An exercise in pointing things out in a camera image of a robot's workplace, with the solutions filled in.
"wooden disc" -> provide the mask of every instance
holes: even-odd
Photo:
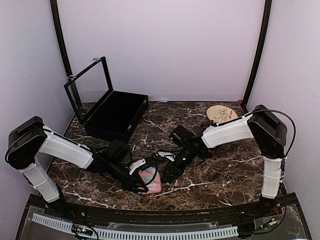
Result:
[[[225,123],[238,118],[238,115],[230,107],[215,105],[208,108],[206,111],[208,118],[215,123]]]

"white cable tray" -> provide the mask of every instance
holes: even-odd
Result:
[[[55,219],[48,215],[37,213],[33,214],[32,221],[64,233],[72,234],[71,229],[73,224],[71,221]],[[94,230],[98,233],[100,240],[215,240],[236,237],[239,235],[237,226],[205,231],[170,233],[115,231],[99,227],[94,227]],[[90,238],[97,239],[97,236],[93,233]]]

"vertical black post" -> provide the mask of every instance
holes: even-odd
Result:
[[[259,36],[259,41],[258,41],[258,45],[257,45],[256,52],[255,52],[255,57],[254,57],[254,61],[253,61],[252,69],[251,69],[251,74],[249,77],[248,84],[246,86],[243,100],[239,101],[239,103],[241,104],[241,106],[244,110],[247,109],[247,104],[248,104],[252,89],[254,87],[254,83],[256,80],[262,52],[264,49],[266,35],[267,35],[267,29],[268,29],[268,24],[269,24],[269,18],[270,18],[270,12],[271,12],[271,5],[272,5],[272,0],[265,0],[260,36]]]
[[[53,18],[56,38],[58,40],[58,45],[60,48],[60,53],[61,53],[65,73],[66,73],[66,76],[69,77],[70,75],[73,75],[73,73],[71,70],[71,66],[70,66],[70,62],[69,62],[69,58],[68,58],[68,54],[67,54],[67,48],[66,48],[66,44],[65,44],[65,40],[64,40],[64,35],[62,32],[57,0],[50,0],[50,4],[51,4],[52,18]],[[81,100],[80,100],[80,96],[79,96],[79,93],[78,93],[76,86],[71,84],[70,87],[71,87],[71,91],[74,96],[75,103],[78,106],[80,106]]]

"wall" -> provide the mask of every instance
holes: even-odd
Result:
[[[152,101],[238,101],[264,2],[60,0],[59,7],[74,73],[106,56],[118,91]]]
[[[35,115],[63,133],[73,115],[50,1],[0,1],[0,56],[0,238],[12,240],[32,189],[5,163],[9,133]]]
[[[313,239],[320,239],[319,12],[317,0],[273,1],[262,61],[249,100],[250,110],[264,104],[288,113],[296,123],[297,139],[284,179],[288,191],[298,196]]]

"brown marble surface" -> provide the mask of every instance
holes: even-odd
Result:
[[[232,108],[243,114],[238,103],[226,102],[150,102],[129,146],[133,159],[140,160],[159,149],[179,149],[169,134],[177,125],[196,132],[208,123],[206,111],[213,105]],[[77,143],[102,147],[108,142],[86,135],[75,118],[66,136]],[[234,206],[258,201],[263,183],[263,160],[253,139],[217,146],[213,158],[195,166],[196,158],[175,183],[162,184],[161,193],[139,196],[124,191],[117,180],[103,178],[55,158],[48,174],[57,183],[68,202],[123,210],[171,211]]]

